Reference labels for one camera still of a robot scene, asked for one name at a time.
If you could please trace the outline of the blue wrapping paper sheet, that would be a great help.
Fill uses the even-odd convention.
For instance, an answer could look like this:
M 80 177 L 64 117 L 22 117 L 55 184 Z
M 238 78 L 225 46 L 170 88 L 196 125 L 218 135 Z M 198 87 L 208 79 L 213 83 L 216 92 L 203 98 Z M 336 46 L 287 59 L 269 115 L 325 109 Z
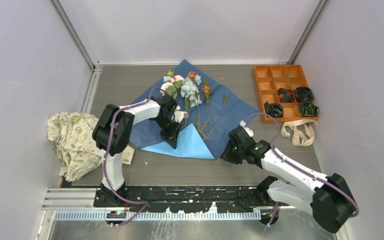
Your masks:
M 148 119 L 133 126 L 130 142 L 140 150 L 163 155 L 218 159 L 229 141 L 228 133 L 257 110 L 185 59 L 173 71 L 182 77 L 194 71 L 203 78 L 211 87 L 209 102 L 201 95 L 202 103 L 190 108 L 187 125 L 179 131 L 176 148 L 161 138 L 161 128 Z

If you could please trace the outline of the blue hydrangea stem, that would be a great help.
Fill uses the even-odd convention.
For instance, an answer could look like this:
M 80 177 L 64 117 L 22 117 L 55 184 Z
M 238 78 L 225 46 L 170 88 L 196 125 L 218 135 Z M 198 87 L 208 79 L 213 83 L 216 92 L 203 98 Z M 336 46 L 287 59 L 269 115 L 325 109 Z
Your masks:
M 183 85 L 177 95 L 180 94 L 180 97 L 183 98 L 185 112 L 189 112 L 190 108 L 198 107 L 202 103 L 198 88 L 201 83 L 201 76 L 195 71 L 190 71 L 184 77 Z

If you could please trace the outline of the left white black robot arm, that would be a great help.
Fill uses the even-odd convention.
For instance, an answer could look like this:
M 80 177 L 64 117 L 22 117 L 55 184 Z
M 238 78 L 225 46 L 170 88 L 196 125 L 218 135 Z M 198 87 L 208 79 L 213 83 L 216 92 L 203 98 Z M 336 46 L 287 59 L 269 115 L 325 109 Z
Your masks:
M 160 127 L 160 137 L 176 149 L 182 120 L 188 113 L 182 111 L 176 100 L 165 94 L 150 96 L 127 106 L 108 104 L 98 120 L 92 139 L 102 154 L 103 180 L 100 189 L 113 206 L 121 206 L 126 200 L 125 179 L 122 173 L 123 151 L 127 148 L 133 126 L 151 120 Z

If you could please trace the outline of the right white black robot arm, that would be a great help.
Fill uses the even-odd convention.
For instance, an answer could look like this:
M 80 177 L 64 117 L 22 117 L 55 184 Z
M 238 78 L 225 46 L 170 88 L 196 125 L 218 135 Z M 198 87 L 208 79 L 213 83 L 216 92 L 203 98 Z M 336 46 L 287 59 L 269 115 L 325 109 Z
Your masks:
M 323 229 L 333 234 L 358 213 L 357 203 L 341 175 L 317 172 L 267 141 L 256 142 L 248 127 L 238 126 L 228 137 L 222 159 L 236 165 L 246 161 L 275 174 L 256 187 L 261 204 L 268 206 L 275 202 L 293 206 L 312 215 Z

